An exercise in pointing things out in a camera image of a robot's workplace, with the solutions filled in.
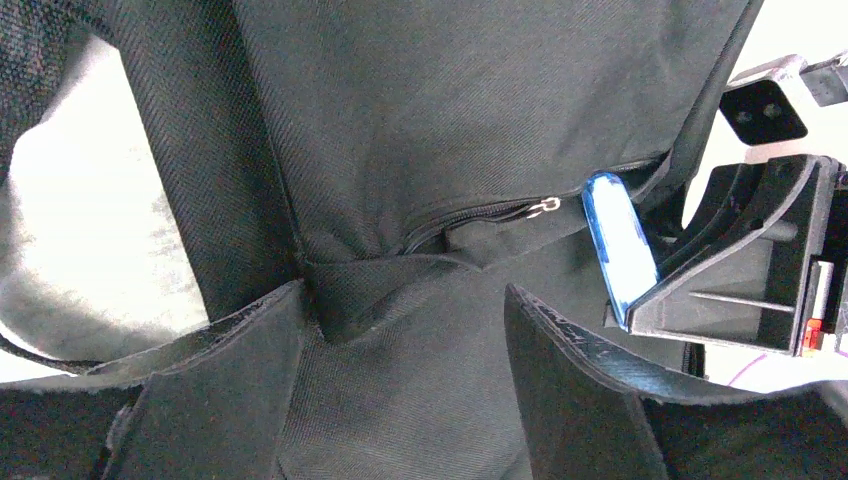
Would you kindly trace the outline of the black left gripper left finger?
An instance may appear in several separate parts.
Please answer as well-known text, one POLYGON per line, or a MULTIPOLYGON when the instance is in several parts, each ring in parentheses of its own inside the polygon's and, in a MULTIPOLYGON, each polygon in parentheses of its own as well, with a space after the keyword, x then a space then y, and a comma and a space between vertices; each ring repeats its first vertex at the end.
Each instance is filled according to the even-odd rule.
POLYGON ((5 479, 275 479, 303 348, 290 282, 165 345, 1 387, 5 479))

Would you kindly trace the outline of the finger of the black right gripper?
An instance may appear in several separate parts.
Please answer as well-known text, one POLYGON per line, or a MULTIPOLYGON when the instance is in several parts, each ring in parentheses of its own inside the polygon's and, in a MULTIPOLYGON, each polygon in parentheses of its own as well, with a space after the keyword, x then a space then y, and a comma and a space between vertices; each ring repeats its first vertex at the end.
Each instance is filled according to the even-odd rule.
POLYGON ((800 354, 844 176, 817 155, 715 168, 661 280, 628 308, 629 332, 800 354))

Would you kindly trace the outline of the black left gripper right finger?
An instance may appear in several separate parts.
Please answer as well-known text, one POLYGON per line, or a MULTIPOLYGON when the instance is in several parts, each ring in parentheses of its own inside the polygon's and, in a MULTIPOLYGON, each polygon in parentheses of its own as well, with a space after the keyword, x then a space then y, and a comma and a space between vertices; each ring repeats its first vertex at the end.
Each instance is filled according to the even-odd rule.
POLYGON ((511 370, 537 479, 843 479, 847 385, 761 394, 663 367, 528 291, 505 291, 511 370))

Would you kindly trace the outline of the black student backpack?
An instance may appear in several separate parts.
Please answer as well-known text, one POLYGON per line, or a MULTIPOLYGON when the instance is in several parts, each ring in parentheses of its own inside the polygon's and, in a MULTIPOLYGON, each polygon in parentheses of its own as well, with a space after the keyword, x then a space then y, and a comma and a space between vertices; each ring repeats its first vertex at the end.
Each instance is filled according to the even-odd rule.
POLYGON ((505 287, 600 316, 583 182, 672 198, 760 7, 5 1, 1 163, 103 36, 209 326, 304 286, 275 479, 529 479, 505 287))

